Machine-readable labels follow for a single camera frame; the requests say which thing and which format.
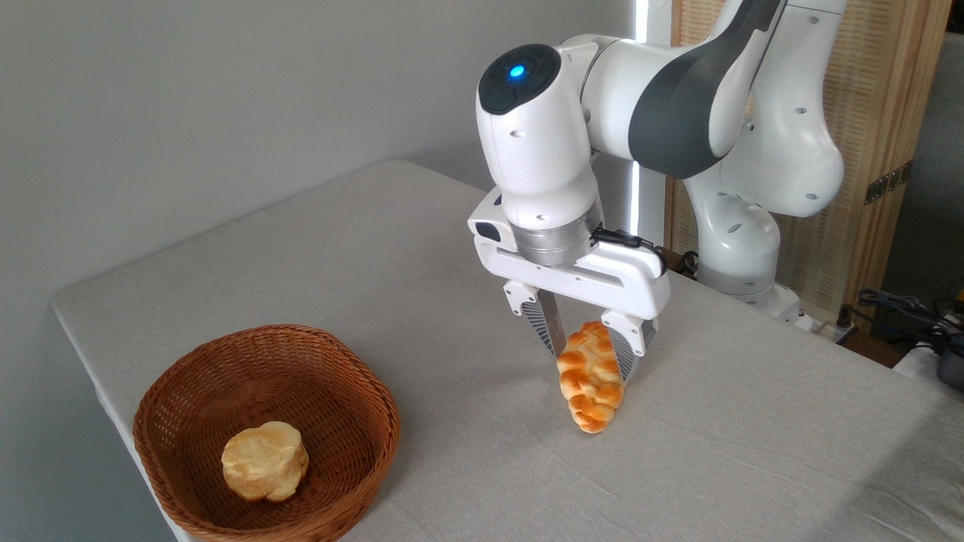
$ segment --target cable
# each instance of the cable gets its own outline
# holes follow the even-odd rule
[[[894,295],[882,290],[864,288],[857,294],[857,304],[861,307],[884,307],[892,311],[900,312],[909,318],[923,322],[931,327],[940,324],[943,327],[964,331],[961,330],[957,323],[946,319],[937,312],[932,312],[921,303],[920,299],[913,296]]]
[[[593,239],[597,241],[604,241],[606,243],[616,243],[632,249],[638,249],[640,247],[649,250],[653,254],[659,257],[659,267],[661,271],[659,276],[662,277],[666,274],[666,255],[652,242],[631,233],[626,233],[622,230],[606,230],[602,226],[596,228],[592,234]]]
[[[677,264],[677,273],[689,273],[690,275],[696,276],[696,270],[700,267],[700,255],[696,251],[686,251],[680,258],[680,263]]]
[[[941,354],[944,351],[949,350],[958,356],[964,356],[964,344],[962,344],[962,341],[958,335],[962,333],[960,324],[948,320],[944,316],[938,314],[936,311],[932,312],[916,297],[894,295],[889,292],[876,290],[873,288],[864,288],[860,290],[860,293],[857,297],[858,306],[882,307],[890,310],[890,313],[899,312],[900,314],[903,314],[912,320],[925,324],[926,332],[922,333],[902,329],[895,324],[885,322],[880,318],[875,318],[869,314],[864,314],[863,312],[860,312],[849,305],[843,305],[841,307],[842,317],[844,315],[849,316],[850,314],[860,316],[861,318],[875,325],[879,325],[888,331],[922,343],[919,344],[918,347],[927,345],[937,354]]]

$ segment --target bun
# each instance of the bun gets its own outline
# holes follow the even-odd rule
[[[587,322],[566,341],[556,361],[559,388],[580,429],[599,433],[623,403],[623,377],[609,330],[602,322]]]
[[[308,451],[298,429],[268,421],[231,437],[221,464],[234,493],[247,501],[280,502],[294,495],[308,471]]]

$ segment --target gray wall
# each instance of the gray wall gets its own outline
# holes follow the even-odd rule
[[[964,36],[946,34],[884,289],[928,304],[964,288]]]
[[[0,3],[0,540],[170,540],[49,301],[390,157],[489,185],[501,52],[629,0]]]

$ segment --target brown woven basket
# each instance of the brown woven basket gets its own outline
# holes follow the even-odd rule
[[[284,502],[247,502],[222,474],[243,429],[286,421],[301,431],[308,473]],[[375,498],[398,447],[395,402],[332,335],[272,325],[203,344],[151,386],[134,444],[172,520],[207,540],[336,540]]]

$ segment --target black cable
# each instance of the black cable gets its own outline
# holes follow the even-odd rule
[[[667,268],[666,255],[662,252],[661,249],[659,249],[651,241],[648,241],[640,237],[639,235],[626,233],[625,231],[622,231],[622,230],[616,230],[616,231],[606,230],[605,228],[600,226],[596,228],[595,231],[593,231],[592,237],[597,241],[603,241],[606,243],[615,243],[615,244],[623,245],[625,247],[630,247],[632,249],[638,249],[640,247],[647,249],[659,257],[659,267],[660,267],[659,276],[662,277],[663,275],[666,274],[666,268]]]
[[[874,325],[882,326],[885,329],[892,331],[894,333],[904,335],[910,339],[915,339],[917,342],[926,343],[930,345],[931,349],[934,350],[935,353],[940,354],[944,350],[949,349],[951,352],[953,352],[954,354],[957,354],[958,356],[964,356],[964,348],[961,347],[960,342],[957,340],[951,339],[946,333],[941,333],[937,329],[933,330],[932,333],[930,334],[922,335],[920,333],[907,331],[905,329],[895,327],[894,325],[888,322],[884,322],[879,318],[874,318],[869,314],[864,314],[849,305],[844,305],[843,307],[846,308],[851,314],[860,316],[861,318],[867,320],[868,322]]]
[[[857,294],[857,304],[861,307],[883,307],[892,312],[899,312],[929,327],[941,325],[960,330],[957,323],[946,319],[937,312],[932,312],[924,303],[921,303],[920,299],[913,296],[894,295],[882,290],[864,288]]]
[[[676,266],[677,273],[689,273],[696,275],[696,270],[700,266],[700,255],[696,251],[686,251],[680,258],[680,263]]]

